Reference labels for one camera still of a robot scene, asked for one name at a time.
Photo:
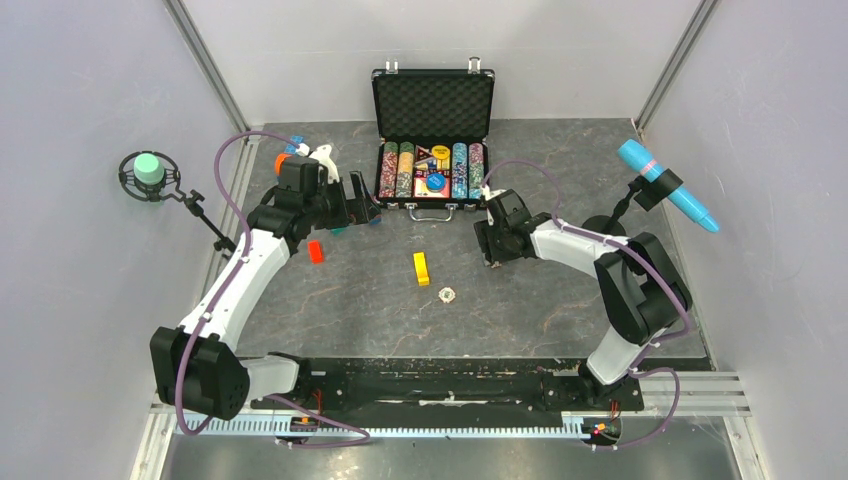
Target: case latch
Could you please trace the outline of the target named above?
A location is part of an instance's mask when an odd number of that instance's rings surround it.
[[[480,73],[480,57],[470,57],[468,59],[468,73]]]

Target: yellow block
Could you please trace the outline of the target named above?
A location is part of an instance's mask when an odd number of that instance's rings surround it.
[[[430,274],[427,273],[427,259],[424,258],[424,252],[413,254],[412,260],[415,262],[415,275],[418,277],[418,286],[426,287],[430,285]]]

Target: blue poker chip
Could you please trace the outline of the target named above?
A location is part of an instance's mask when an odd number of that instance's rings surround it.
[[[445,176],[441,173],[431,173],[427,175],[427,190],[431,192],[440,192],[445,185],[447,184],[447,180]]]

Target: marble surface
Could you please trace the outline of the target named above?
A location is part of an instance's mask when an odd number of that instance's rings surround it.
[[[315,147],[332,143],[336,163],[361,170],[373,188],[379,137],[374,122],[274,124],[267,130],[302,135]],[[633,173],[617,148],[634,138],[626,119],[493,121],[490,163],[522,158],[539,162],[559,179],[565,197],[560,215],[581,224],[609,214]],[[273,162],[282,142],[260,143],[246,209],[274,184]],[[507,165],[492,185],[513,188],[532,213],[550,211],[556,194],[533,169]],[[483,212],[457,212],[449,223],[415,223],[405,211],[385,211],[377,226],[318,231],[326,261],[313,265],[301,252],[274,277],[239,342],[240,355],[282,351],[303,356],[516,356],[583,357],[609,327],[597,282],[576,270],[540,260],[487,268],[472,224]],[[628,234],[657,235],[680,266],[662,209],[634,205],[622,222]],[[412,255],[425,252],[431,284],[419,287]],[[450,304],[437,298],[449,286]],[[702,357],[701,337],[664,344],[654,356]]]

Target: open black case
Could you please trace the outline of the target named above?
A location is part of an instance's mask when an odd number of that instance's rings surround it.
[[[481,70],[480,59],[468,60],[467,69],[403,69],[397,62],[386,62],[386,68],[371,74],[377,126],[382,140],[377,154],[377,176],[374,192],[384,208],[406,208],[415,221],[449,221],[458,209],[474,211],[483,205],[482,198],[418,198],[415,196],[380,196],[383,151],[387,142],[431,149],[448,148],[461,142],[483,146],[483,171],[489,171],[489,149],[486,136],[492,116],[495,72]],[[418,209],[445,209],[446,218],[422,218]]]

